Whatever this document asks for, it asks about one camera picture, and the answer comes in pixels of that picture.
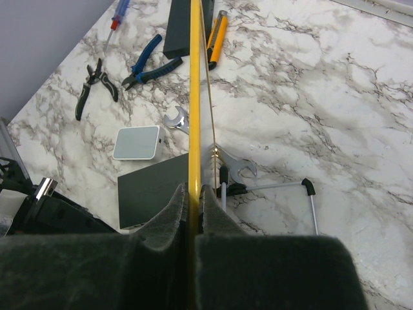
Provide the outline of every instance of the yellow pole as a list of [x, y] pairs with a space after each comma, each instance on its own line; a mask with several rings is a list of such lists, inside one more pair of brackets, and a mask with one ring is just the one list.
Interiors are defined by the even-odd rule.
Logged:
[[190, 18], [190, 108], [189, 108], [189, 208], [188, 208], [188, 308], [195, 302], [195, 237], [199, 232], [201, 194], [201, 89], [200, 89], [201, 5], [191, 0]]

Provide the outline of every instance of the screwdriver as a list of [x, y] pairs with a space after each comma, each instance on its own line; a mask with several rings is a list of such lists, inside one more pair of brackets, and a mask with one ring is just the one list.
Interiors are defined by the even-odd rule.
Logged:
[[112, 37], [112, 34], [114, 33], [114, 30], [116, 30], [117, 26], [122, 23], [123, 16], [125, 16], [126, 9], [128, 8], [129, 0], [120, 0], [119, 4], [117, 5], [115, 15], [112, 17], [112, 26], [110, 26], [110, 33], [108, 36], [108, 39], [105, 43], [105, 47], [103, 48], [103, 52], [106, 52], [106, 49], [108, 48], [110, 37]]

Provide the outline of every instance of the wrench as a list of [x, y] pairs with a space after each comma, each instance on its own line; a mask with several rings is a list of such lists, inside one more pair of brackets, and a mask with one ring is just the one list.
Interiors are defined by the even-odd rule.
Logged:
[[175, 106], [178, 111], [178, 116], [170, 119], [166, 114], [163, 116], [163, 123], [169, 128], [181, 129], [185, 134], [189, 134], [189, 118], [188, 113], [179, 105]]
[[227, 152], [225, 152], [219, 145], [216, 145], [215, 150], [213, 149], [213, 156], [219, 158], [228, 167], [231, 178], [235, 183], [243, 184], [239, 173], [244, 169], [249, 169], [254, 174], [254, 176], [257, 176], [257, 168], [251, 161], [236, 160]]
[[[178, 115], [174, 119], [170, 119], [167, 115], [163, 116], [163, 123], [165, 126], [169, 128], [178, 128], [189, 134], [189, 118], [188, 113], [181, 108], [179, 105], [175, 106], [178, 111]], [[236, 160], [235, 158], [231, 157], [227, 152], [223, 150], [222, 147], [216, 145], [216, 149], [212, 148], [212, 156], [216, 156], [219, 158], [229, 169], [229, 173], [231, 175], [232, 180], [235, 183], [243, 184], [239, 173], [244, 169], [250, 169], [250, 171], [257, 176], [257, 168], [256, 166], [249, 160]]]

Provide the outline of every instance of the pliers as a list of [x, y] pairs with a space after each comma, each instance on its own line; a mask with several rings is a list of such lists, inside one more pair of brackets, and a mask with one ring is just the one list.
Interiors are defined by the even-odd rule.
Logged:
[[182, 59], [180, 57], [176, 57], [175, 59], [171, 60], [169, 63], [163, 65], [158, 69], [143, 72], [143, 68], [148, 61], [149, 56], [161, 41], [162, 36], [160, 34], [157, 34], [144, 48], [142, 54], [137, 60], [137, 63], [132, 66], [132, 73], [122, 82], [122, 86], [129, 84], [129, 86], [127, 86], [125, 90], [131, 89], [138, 83], [146, 84], [146, 82], [148, 82], [149, 80], [164, 76], [165, 74], [168, 74], [169, 72], [182, 65]]
[[86, 67], [86, 69], [88, 70], [89, 76], [86, 78], [86, 83], [83, 83], [82, 93], [79, 97], [79, 100], [77, 101], [76, 111], [75, 111], [76, 119], [78, 121], [80, 121], [81, 119], [83, 108], [85, 107], [86, 100], [88, 99], [88, 96], [89, 96], [90, 87], [99, 81], [102, 81], [102, 84], [104, 84], [104, 86], [109, 90], [114, 101], [117, 102], [116, 86], [113, 85], [112, 82], [109, 81], [109, 78], [106, 72], [101, 71], [102, 59], [99, 58], [99, 60], [97, 61], [95, 72], [92, 70], [92, 67], [89, 65]]

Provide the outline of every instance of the marble countertop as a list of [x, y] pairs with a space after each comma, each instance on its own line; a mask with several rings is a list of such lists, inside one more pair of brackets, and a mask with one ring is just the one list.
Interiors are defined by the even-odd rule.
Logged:
[[[117, 177], [148, 162], [112, 159], [122, 127], [160, 125], [188, 109], [189, 59], [173, 73], [125, 92], [120, 84], [143, 47], [165, 35], [169, 0], [131, 1], [103, 68], [119, 87], [91, 88], [80, 122], [74, 109], [101, 54], [116, 3], [102, 16], [9, 125], [35, 182], [58, 190], [118, 227]], [[229, 27], [211, 72], [217, 142], [252, 160], [247, 185], [300, 181], [316, 187], [321, 234], [353, 255], [374, 309], [413, 308], [413, 31], [327, 0], [221, 0]], [[167, 61], [159, 46], [147, 63]], [[188, 151], [166, 130], [163, 159]], [[301, 187], [228, 199], [252, 234], [312, 234]]]

